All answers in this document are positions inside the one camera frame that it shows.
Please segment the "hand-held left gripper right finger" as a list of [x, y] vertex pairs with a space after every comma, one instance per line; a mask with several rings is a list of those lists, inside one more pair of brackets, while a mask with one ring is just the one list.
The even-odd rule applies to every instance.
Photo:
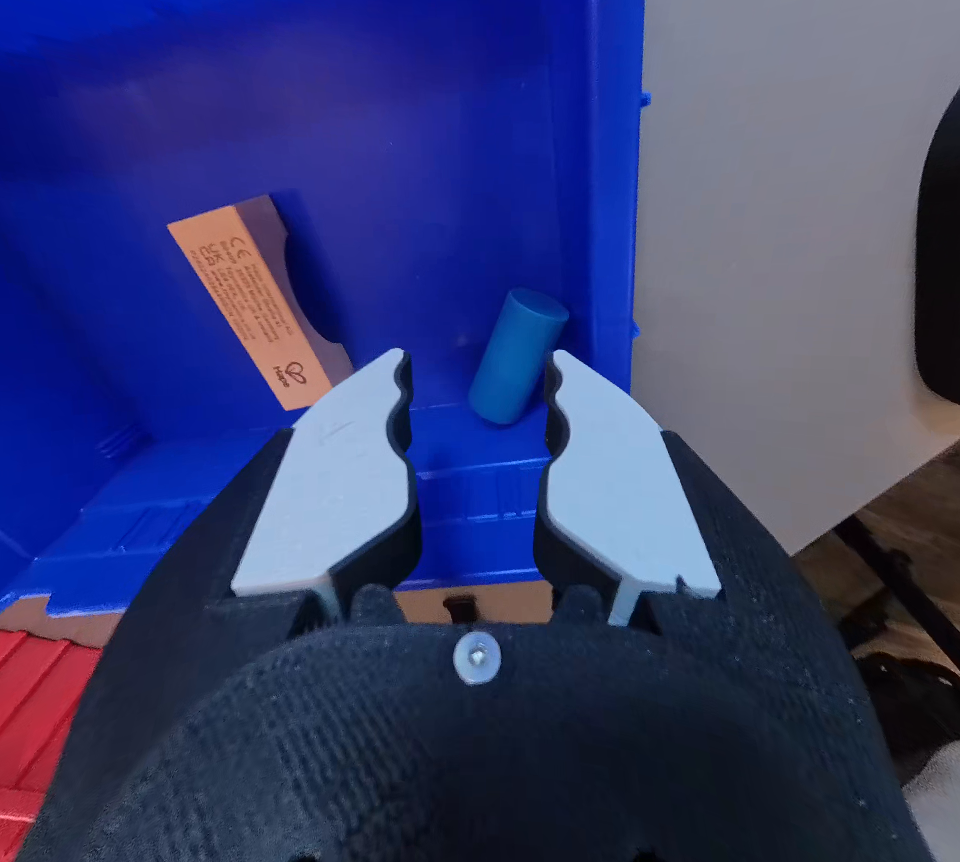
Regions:
[[716, 599], [722, 585], [665, 431], [570, 352], [545, 368], [535, 566], [553, 610], [577, 589], [595, 593], [606, 620], [633, 620], [652, 594]]

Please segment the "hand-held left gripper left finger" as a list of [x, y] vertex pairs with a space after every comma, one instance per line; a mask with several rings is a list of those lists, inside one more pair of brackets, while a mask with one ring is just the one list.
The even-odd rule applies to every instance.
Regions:
[[313, 592], [347, 612], [394, 590], [423, 554], [412, 445], [412, 359], [391, 349], [339, 383], [293, 434], [233, 575], [236, 597]]

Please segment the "blue wooden cylinder block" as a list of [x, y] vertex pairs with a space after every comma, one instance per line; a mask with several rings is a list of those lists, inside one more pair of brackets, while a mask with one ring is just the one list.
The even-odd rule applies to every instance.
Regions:
[[468, 391], [481, 419], [510, 425], [522, 416], [569, 317], [563, 304], [544, 293], [508, 292]]

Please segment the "pale wooden arch block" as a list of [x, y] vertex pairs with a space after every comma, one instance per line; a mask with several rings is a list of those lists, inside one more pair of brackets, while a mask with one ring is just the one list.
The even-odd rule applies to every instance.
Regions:
[[344, 346], [312, 326], [294, 293], [289, 233], [269, 195], [167, 230], [283, 409], [312, 406], [354, 373]]

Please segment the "blue plastic bin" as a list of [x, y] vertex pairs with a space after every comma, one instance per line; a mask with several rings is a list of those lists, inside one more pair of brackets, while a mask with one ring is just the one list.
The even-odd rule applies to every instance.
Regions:
[[121, 612], [294, 423], [168, 226], [270, 197], [302, 310], [410, 352], [409, 589], [539, 580], [545, 407], [467, 402], [508, 292], [630, 388], [644, 0], [2, 0], [2, 610]]

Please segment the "red plastic bin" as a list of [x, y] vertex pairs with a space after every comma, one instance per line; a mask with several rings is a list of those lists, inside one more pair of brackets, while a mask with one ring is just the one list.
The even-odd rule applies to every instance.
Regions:
[[102, 650], [1, 633], [1, 859], [16, 858]]

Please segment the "black wrist rest pad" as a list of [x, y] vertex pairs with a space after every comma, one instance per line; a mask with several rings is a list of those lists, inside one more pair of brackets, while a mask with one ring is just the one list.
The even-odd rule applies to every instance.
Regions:
[[914, 350], [920, 379], [959, 403], [959, 94], [942, 114], [919, 179]]

